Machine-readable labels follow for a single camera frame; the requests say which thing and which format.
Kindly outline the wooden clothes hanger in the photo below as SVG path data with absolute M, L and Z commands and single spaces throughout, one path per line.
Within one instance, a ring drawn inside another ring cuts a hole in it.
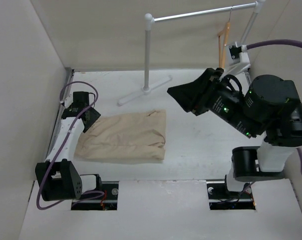
M 226 22 L 224 28 L 217 34 L 218 37 L 218 61 L 219 67 L 225 67 L 225 60 L 226 60 L 226 46 L 228 43 L 228 37 L 230 32 L 230 19 L 232 14 L 233 7 L 230 9 L 229 19 Z

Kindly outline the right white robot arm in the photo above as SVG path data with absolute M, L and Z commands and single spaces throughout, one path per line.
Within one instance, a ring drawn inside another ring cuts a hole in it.
M 287 159 L 302 146 L 302 103 L 295 84 L 275 75 L 257 76 L 244 92 L 237 78 L 248 50 L 271 45 L 302 49 L 302 41 L 275 39 L 249 45 L 232 44 L 229 69 L 207 68 L 196 80 L 173 86 L 168 94 L 185 112 L 212 112 L 247 138 L 264 135 L 260 146 L 237 147 L 223 192 L 229 198 L 243 194 L 258 181 L 280 180 Z

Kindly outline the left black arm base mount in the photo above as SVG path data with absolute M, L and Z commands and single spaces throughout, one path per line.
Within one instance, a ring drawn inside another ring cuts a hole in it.
M 82 195 L 72 201 L 71 210 L 77 211 L 116 211 L 118 207 L 119 182 L 102 182 L 101 193 L 94 192 Z

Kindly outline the beige trousers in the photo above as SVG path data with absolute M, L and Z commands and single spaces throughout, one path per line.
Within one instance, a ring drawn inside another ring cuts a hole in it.
M 99 118 L 79 137 L 75 155 L 91 161 L 165 158 L 166 110 Z

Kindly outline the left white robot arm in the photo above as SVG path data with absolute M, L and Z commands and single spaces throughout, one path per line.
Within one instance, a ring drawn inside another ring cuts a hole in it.
M 85 193 L 95 200 L 103 193 L 99 175 L 79 175 L 72 163 L 80 135 L 101 115 L 90 106 L 88 92 L 74 92 L 72 98 L 65 101 L 68 107 L 62 113 L 53 149 L 35 168 L 38 184 L 42 186 L 41 197 L 47 202 L 79 199 Z

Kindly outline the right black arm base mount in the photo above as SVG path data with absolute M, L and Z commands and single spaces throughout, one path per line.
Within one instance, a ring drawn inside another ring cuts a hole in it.
M 206 182 L 210 210 L 256 210 L 252 183 L 245 183 L 240 192 L 229 191 L 224 180 Z

